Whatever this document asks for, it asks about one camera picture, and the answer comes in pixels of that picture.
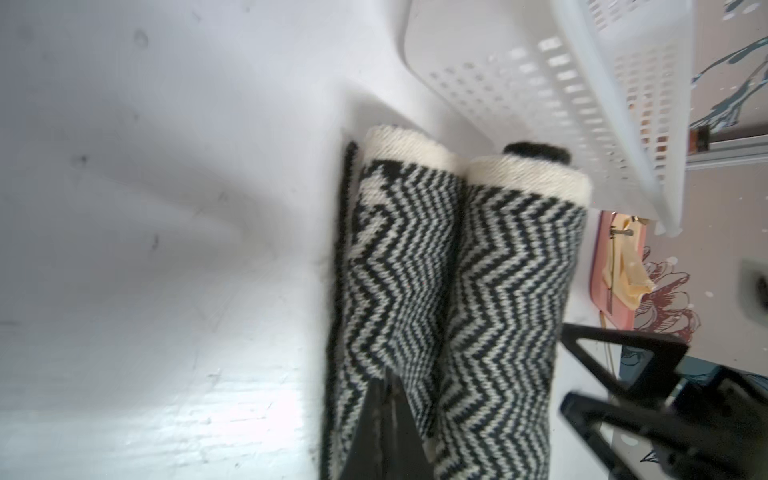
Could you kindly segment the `black white houndstooth scarf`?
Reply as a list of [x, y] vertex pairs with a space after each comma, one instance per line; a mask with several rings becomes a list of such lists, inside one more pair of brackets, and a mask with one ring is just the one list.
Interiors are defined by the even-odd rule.
[[435, 479], [545, 479], [556, 348], [590, 179], [568, 150], [465, 160], [420, 131], [346, 148], [319, 475], [338, 479], [394, 374]]

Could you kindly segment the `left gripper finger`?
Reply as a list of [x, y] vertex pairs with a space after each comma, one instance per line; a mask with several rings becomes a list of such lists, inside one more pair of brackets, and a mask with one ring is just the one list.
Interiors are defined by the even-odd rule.
[[342, 479], [432, 479], [404, 385], [391, 369], [369, 383]]

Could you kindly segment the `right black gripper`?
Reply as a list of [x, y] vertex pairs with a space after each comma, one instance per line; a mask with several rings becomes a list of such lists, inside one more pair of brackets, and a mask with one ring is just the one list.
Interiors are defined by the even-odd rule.
[[[688, 345], [671, 334], [565, 324], [561, 343], [617, 403], [569, 393], [560, 413], [611, 479], [765, 479], [767, 392], [745, 374], [716, 368], [704, 383], [681, 380]], [[583, 340], [620, 348], [629, 375], [618, 377]]]

